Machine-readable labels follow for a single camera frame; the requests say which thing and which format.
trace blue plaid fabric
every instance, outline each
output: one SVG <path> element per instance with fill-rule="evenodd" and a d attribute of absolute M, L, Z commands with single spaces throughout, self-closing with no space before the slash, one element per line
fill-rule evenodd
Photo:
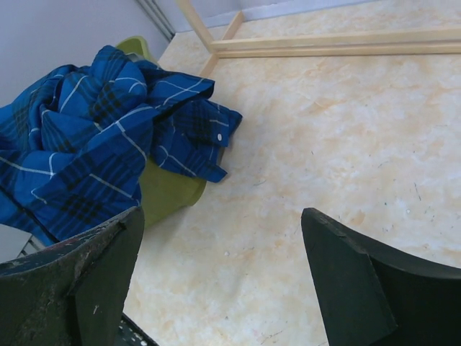
<path fill-rule="evenodd" d="M 111 46 L 51 71 L 0 108 L 0 223 L 45 245 L 95 227 L 140 204 L 149 154 L 219 182 L 218 152 L 242 117 L 207 100 L 213 86 Z"/>

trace wooden beam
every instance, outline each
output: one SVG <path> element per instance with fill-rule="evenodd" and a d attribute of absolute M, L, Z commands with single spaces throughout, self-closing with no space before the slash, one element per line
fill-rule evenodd
<path fill-rule="evenodd" d="M 224 32 L 223 37 L 221 40 L 229 40 L 231 39 L 237 32 L 240 25 L 245 20 L 245 16 L 243 15 L 242 11 L 238 11 L 235 17 L 232 19 L 230 24 L 228 25 L 227 29 Z M 202 70 L 200 72 L 200 76 L 207 78 L 213 69 L 215 68 L 216 64 L 218 63 L 218 56 L 215 53 L 212 53 L 210 57 L 207 59 L 206 63 L 203 65 Z"/>
<path fill-rule="evenodd" d="M 244 50 L 308 47 L 310 45 L 411 43 L 461 39 L 461 25 L 451 27 L 417 27 L 398 30 L 340 32 L 333 34 L 300 35 L 293 37 L 247 38 L 211 43 L 215 50 Z"/>
<path fill-rule="evenodd" d="M 398 54 L 460 54 L 461 42 L 394 43 L 309 48 L 229 50 L 216 52 L 219 58 L 276 58 L 290 56 L 387 56 Z"/>
<path fill-rule="evenodd" d="M 211 42 L 214 40 L 213 36 L 210 34 L 210 31 L 208 31 L 205 24 L 203 24 L 199 15 L 190 3 L 190 0 L 176 0 L 176 3 L 178 4 L 182 13 L 184 13 L 184 16 L 186 17 L 190 26 L 197 33 L 197 36 L 202 41 L 204 46 L 210 53 L 212 53 L 214 51 L 214 49 L 211 47 Z"/>

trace beige floor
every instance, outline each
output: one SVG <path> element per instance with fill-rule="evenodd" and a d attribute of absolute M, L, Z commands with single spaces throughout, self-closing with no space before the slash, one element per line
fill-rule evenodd
<path fill-rule="evenodd" d="M 459 23 L 461 1 L 389 0 L 248 22 L 236 37 Z M 197 74 L 206 57 L 185 33 L 160 62 Z M 213 99 L 244 116 L 230 174 L 146 230 L 125 303 L 161 346 L 327 345 L 305 207 L 461 267 L 460 56 L 221 60 L 211 78 Z"/>

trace wooden frame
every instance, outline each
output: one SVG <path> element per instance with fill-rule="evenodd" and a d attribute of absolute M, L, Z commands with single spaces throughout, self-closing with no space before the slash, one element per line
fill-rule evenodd
<path fill-rule="evenodd" d="M 200 72 L 203 77 L 211 74 L 220 58 L 461 53 L 461 25 L 233 40 L 244 21 L 241 11 L 233 18 L 224 36 L 214 40 L 190 0 L 176 2 L 211 53 Z"/>

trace marble floor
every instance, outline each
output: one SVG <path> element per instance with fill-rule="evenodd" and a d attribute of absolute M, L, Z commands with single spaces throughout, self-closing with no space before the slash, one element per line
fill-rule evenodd
<path fill-rule="evenodd" d="M 383 0 L 246 22 L 236 37 L 453 24 L 461 1 Z M 198 74 L 207 57 L 189 32 L 160 64 Z M 212 99 L 244 116 L 230 174 L 146 230 L 125 302 L 160 346 L 327 345 L 306 207 L 461 267 L 461 56 L 220 60 L 210 78 Z"/>

